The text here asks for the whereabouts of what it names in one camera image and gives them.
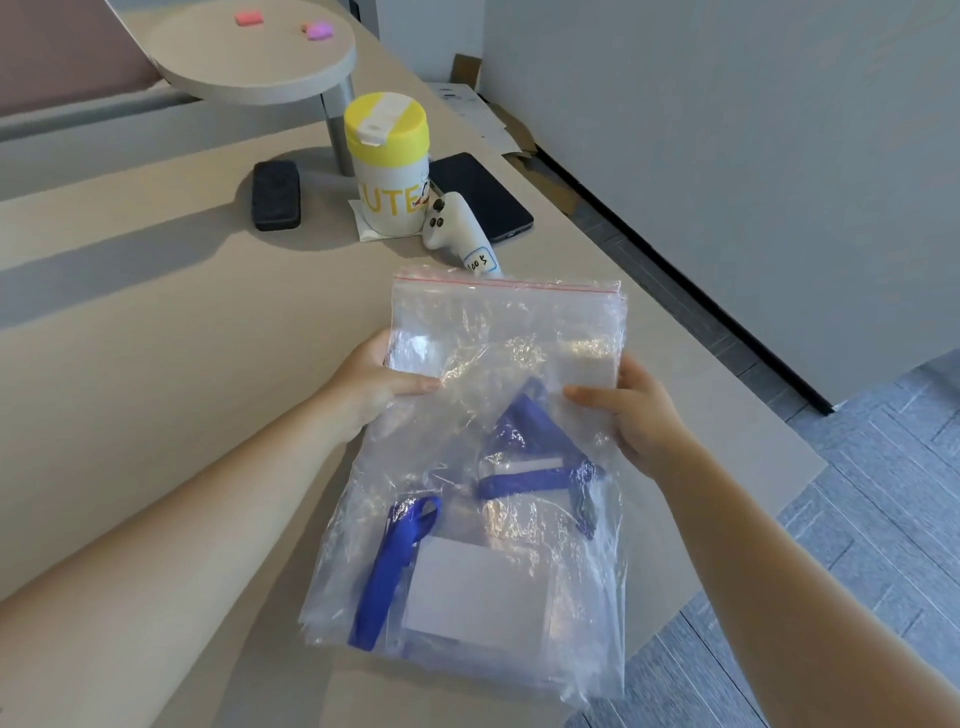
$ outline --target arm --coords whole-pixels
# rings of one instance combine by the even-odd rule
[[[395,395],[389,331],[317,394],[0,604],[0,728],[149,726],[274,546],[330,451]]]
[[[617,389],[564,393],[612,412],[624,454],[657,481],[774,728],[960,724],[960,693],[757,505],[630,356]]]

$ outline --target brown panel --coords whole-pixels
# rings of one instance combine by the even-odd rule
[[[0,0],[0,117],[159,79],[104,0]]]

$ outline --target black baseboard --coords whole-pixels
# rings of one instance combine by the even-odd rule
[[[733,316],[728,314],[723,308],[717,305],[717,303],[710,296],[704,293],[693,281],[670,265],[666,258],[660,255],[656,249],[650,245],[650,243],[644,240],[643,237],[637,232],[632,230],[629,225],[623,222],[623,220],[617,217],[617,215],[614,214],[609,207],[600,202],[588,189],[580,184],[576,178],[573,177],[573,175],[563,169],[555,159],[550,157],[550,155],[544,152],[540,147],[538,147],[537,157],[542,159],[543,162],[550,167],[550,169],[560,175],[564,182],[576,190],[578,195],[596,207],[597,211],[610,220],[620,230],[620,232],[622,232],[627,239],[630,240],[630,242],[640,248],[640,250],[643,251],[647,257],[657,263],[657,265],[660,266],[666,275],[676,281],[684,291],[690,294],[690,296],[692,296],[693,299],[703,308],[705,308],[711,315],[715,316],[716,319],[725,327],[727,327],[734,336],[750,347],[750,349],[760,358],[760,361],[769,366],[778,375],[783,377],[783,380],[797,390],[797,392],[799,392],[801,396],[810,402],[810,404],[812,404],[818,412],[823,415],[829,415],[833,413],[833,405],[830,404],[830,402],[828,402],[823,395],[817,392],[817,390],[807,384],[802,377],[797,375],[796,372],[784,364],[776,354],[763,346],[763,344],[760,343],[756,337],[754,337],[747,329],[738,324]]]

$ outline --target forearm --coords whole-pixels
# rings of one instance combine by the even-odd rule
[[[304,402],[0,605],[0,727],[149,725],[338,444],[342,406]]]
[[[956,725],[960,700],[699,445],[657,481],[764,713],[785,725]]]

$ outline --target round stand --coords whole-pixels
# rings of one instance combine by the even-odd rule
[[[263,23],[237,25],[237,13],[253,10]],[[300,26],[315,22],[329,23],[333,37],[308,40]],[[266,106],[320,96],[337,165],[353,175],[343,115],[356,45],[339,15],[303,0],[213,0],[164,20],[144,47],[170,85],[201,99]]]

